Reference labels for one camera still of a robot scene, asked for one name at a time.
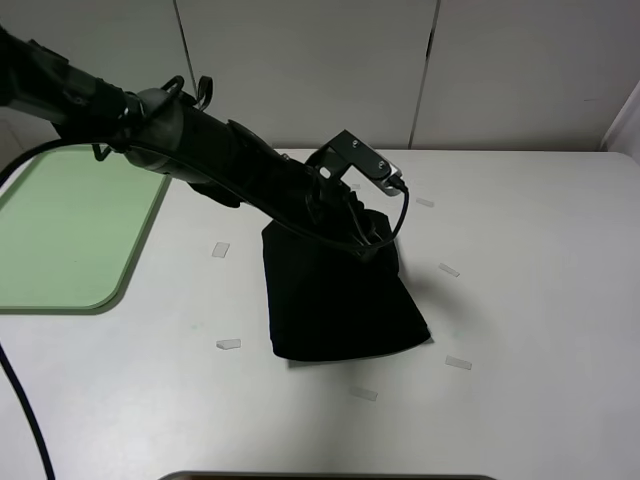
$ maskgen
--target green mat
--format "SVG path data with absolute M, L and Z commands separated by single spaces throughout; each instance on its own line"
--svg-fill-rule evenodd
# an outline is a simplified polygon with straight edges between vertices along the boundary
M 0 313 L 95 313 L 128 283 L 169 179 L 90 148 L 47 153 L 0 197 Z

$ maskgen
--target black wire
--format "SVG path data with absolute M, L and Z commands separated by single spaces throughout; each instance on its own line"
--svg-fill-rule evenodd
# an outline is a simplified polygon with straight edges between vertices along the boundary
M 176 163 L 179 163 L 182 166 L 189 168 L 195 171 L 196 173 L 199 173 L 200 175 L 211 179 L 211 181 L 229 190 L 230 192 L 237 195 L 247 203 L 262 210 L 287 230 L 290 230 L 291 232 L 301 237 L 315 240 L 328 247 L 336 248 L 339 250 L 345 250 L 348 252 L 368 252 L 371 250 L 378 250 L 382 247 L 385 247 L 391 244 L 398 236 L 398 233 L 400 232 L 400 228 L 402 228 L 402 224 L 404 223 L 404 220 L 407 216 L 407 211 L 409 209 L 409 191 L 405 187 L 402 180 L 396 179 L 396 181 L 393 182 L 394 186 L 398 190 L 401 190 L 402 193 L 404 194 L 404 202 L 402 205 L 402 211 L 400 213 L 400 217 L 398 218 L 398 223 L 396 224 L 396 227 L 393 229 L 393 232 L 391 233 L 391 235 L 387 237 L 385 240 L 372 243 L 370 245 L 357 246 L 357 245 L 352 245 L 350 243 L 337 242 L 335 240 L 330 240 L 325 237 L 322 237 L 317 233 L 314 233 L 310 230 L 307 230 L 306 228 L 296 225 L 295 223 L 291 222 L 288 218 L 286 218 L 284 215 L 282 215 L 280 212 L 278 212 L 277 210 L 274 210 L 269 204 L 265 203 L 260 198 L 254 197 L 249 192 L 246 192 L 244 189 L 238 187 L 237 185 L 233 185 L 232 183 L 228 182 L 224 177 L 212 178 L 209 173 L 201 170 L 197 166 L 194 166 L 189 161 L 188 158 L 183 157 L 181 154 L 177 152 L 174 152 L 162 147 L 157 147 L 155 145 L 151 145 L 145 142 L 140 142 L 138 140 L 115 139 L 115 138 L 91 138 L 88 140 L 80 140 L 80 141 L 58 139 L 58 140 L 53 140 L 51 142 L 43 143 L 42 145 L 39 145 L 35 148 L 32 148 L 31 150 L 28 150 L 20 154 L 13 162 L 11 162 L 5 168 L 5 170 L 2 171 L 2 173 L 0 174 L 0 187 L 2 187 L 2 184 L 4 184 L 4 182 L 9 178 L 9 176 L 13 172 L 15 172 L 22 164 L 26 163 L 28 160 L 30 160 L 36 155 L 39 155 L 43 152 L 47 152 L 49 150 L 53 150 L 55 148 L 60 148 L 60 147 L 70 147 L 70 146 L 76 146 L 76 145 L 95 145 L 98 143 L 103 143 L 107 145 L 109 144 L 116 145 L 118 150 L 122 150 L 124 148 L 137 148 L 140 150 L 146 150 L 147 152 L 151 152 L 157 155 L 163 155 L 165 157 L 169 157 L 172 160 L 174 160 Z
M 33 413 L 33 409 L 31 408 L 31 404 L 29 403 L 27 394 L 24 392 L 24 389 L 20 384 L 20 380 L 18 380 L 16 372 L 13 371 L 13 367 L 11 366 L 11 363 L 9 363 L 9 359 L 4 353 L 2 345 L 0 345 L 0 364 L 2 364 L 2 369 L 9 379 L 9 383 L 13 387 L 13 391 L 16 393 L 16 397 L 18 397 L 20 406 L 24 411 L 24 416 L 27 417 L 27 422 L 29 423 L 29 427 L 31 428 L 31 432 L 33 433 L 33 438 L 36 440 L 36 445 L 38 446 L 38 452 L 40 452 L 40 458 L 42 459 L 42 465 L 44 466 L 47 480 L 55 480 L 56 475 L 53 472 L 53 465 L 51 464 L 51 458 L 49 457 L 49 452 L 47 451 L 47 444 L 44 442 L 44 437 L 42 436 L 42 432 L 40 431 L 40 426 L 38 425 L 36 416 Z

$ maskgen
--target robotic arm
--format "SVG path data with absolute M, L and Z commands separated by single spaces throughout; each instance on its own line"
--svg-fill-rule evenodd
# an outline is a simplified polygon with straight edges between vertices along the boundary
M 197 99 L 182 91 L 182 77 L 134 94 L 1 27 L 0 51 L 0 105 L 50 121 L 61 140 L 45 147 L 91 144 L 98 161 L 111 151 L 123 153 L 133 165 L 184 180 L 228 207 L 252 204 L 294 233 L 364 261 L 393 242 L 402 225 L 408 206 L 402 173 L 347 131 L 302 164 L 278 154 L 239 123 L 225 124 L 204 113 L 212 94 L 208 77 L 200 80 Z M 101 150 L 99 144 L 108 146 Z M 30 156 L 14 162 L 0 183 L 33 157 L 34 152 L 26 153 Z M 351 166 L 385 194 L 405 194 L 403 213 L 387 238 L 341 181 Z

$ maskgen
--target white table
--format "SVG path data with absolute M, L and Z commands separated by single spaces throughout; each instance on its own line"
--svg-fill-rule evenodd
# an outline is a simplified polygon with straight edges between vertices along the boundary
M 383 153 L 414 200 L 435 202 L 412 201 L 399 240 L 435 343 L 332 365 L 275 357 L 267 217 L 173 182 L 117 307 L 0 317 L 58 478 L 639 478 L 640 166 L 609 153 Z M 348 181 L 397 215 L 398 198 Z M 231 244 L 225 259 L 211 257 L 218 241 Z M 242 348 L 216 349 L 227 338 Z M 352 385 L 377 401 L 350 396 Z M 43 478 L 4 378 L 0 425 L 0 478 Z

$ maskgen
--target black fabric bag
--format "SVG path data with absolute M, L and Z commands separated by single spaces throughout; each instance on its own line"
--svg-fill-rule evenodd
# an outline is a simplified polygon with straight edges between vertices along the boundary
M 384 238 L 388 218 L 374 216 Z M 301 238 L 271 222 L 263 231 L 273 353 L 336 361 L 397 353 L 431 337 L 398 277 L 395 244 L 369 263 Z

